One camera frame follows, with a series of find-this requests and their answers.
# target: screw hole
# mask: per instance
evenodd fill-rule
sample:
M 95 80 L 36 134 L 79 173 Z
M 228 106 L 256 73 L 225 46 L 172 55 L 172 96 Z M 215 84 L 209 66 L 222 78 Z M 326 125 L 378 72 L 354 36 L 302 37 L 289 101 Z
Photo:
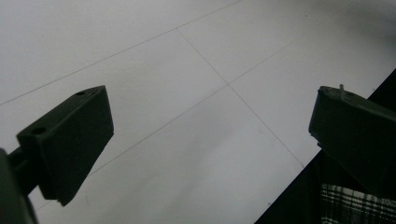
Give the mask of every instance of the screw hole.
M 32 134 L 41 134 L 44 133 L 47 129 L 46 128 L 36 128 L 32 130 Z

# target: white tile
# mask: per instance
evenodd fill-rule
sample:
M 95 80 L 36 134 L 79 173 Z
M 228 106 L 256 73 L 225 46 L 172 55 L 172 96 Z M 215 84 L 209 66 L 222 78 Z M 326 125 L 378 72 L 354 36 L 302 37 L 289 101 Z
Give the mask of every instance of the white tile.
M 356 4 L 232 84 L 298 159 L 318 152 L 308 125 L 320 86 L 368 97 L 396 64 L 396 26 Z
M 0 104 L 236 1 L 2 1 Z
M 344 0 L 246 0 L 179 30 L 231 82 L 348 4 Z
M 173 31 L 0 106 L 1 147 L 15 149 L 19 131 L 70 95 L 99 85 L 107 88 L 115 135 L 93 170 L 226 84 Z
M 302 166 L 229 88 L 84 183 L 51 223 L 253 223 Z

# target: checkered pattern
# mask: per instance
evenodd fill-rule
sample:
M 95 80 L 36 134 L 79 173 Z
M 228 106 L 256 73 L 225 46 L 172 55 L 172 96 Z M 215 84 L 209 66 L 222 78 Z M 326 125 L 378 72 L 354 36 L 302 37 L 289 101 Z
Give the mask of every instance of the checkered pattern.
M 396 201 L 334 185 L 321 186 L 321 223 L 396 223 Z

